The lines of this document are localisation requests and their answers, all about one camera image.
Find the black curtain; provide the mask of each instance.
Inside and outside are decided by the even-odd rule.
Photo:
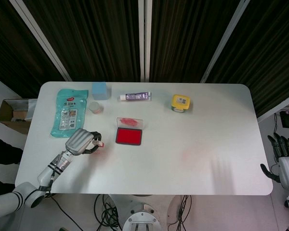
[[[36,98],[45,82],[64,81],[7,0],[0,0],[0,81],[23,98]]]
[[[289,0],[251,0],[208,83],[249,87],[261,116],[289,97]]]
[[[199,82],[239,0],[153,0],[151,82]]]
[[[74,81],[140,81],[138,1],[24,2]]]

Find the blue plastic bag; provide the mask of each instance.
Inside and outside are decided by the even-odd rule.
[[[58,92],[52,136],[71,137],[77,129],[83,128],[87,98],[88,90],[62,89]]]

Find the blue box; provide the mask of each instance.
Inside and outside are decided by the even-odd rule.
[[[92,84],[92,96],[95,100],[107,100],[108,89],[105,82],[94,82]]]

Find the humanoid robot hand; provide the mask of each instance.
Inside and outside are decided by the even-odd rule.
[[[272,144],[274,158],[279,166],[279,176],[269,172],[264,164],[260,166],[268,178],[281,183],[289,191],[289,139],[279,136],[277,133],[274,133],[274,137],[275,139],[272,136],[268,136],[268,139]]]
[[[279,167],[279,175],[275,175],[268,171],[264,164],[261,164],[260,167],[268,178],[281,183],[283,188],[289,191],[289,138],[286,139],[283,136],[279,136],[277,133],[274,133],[274,138],[268,136],[273,147],[276,164]],[[285,206],[289,208],[289,196],[287,197]]]

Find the small round container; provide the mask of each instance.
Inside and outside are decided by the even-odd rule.
[[[100,106],[98,102],[92,102],[89,105],[89,109],[90,111],[92,111],[93,114],[99,114],[102,110],[102,107]]]

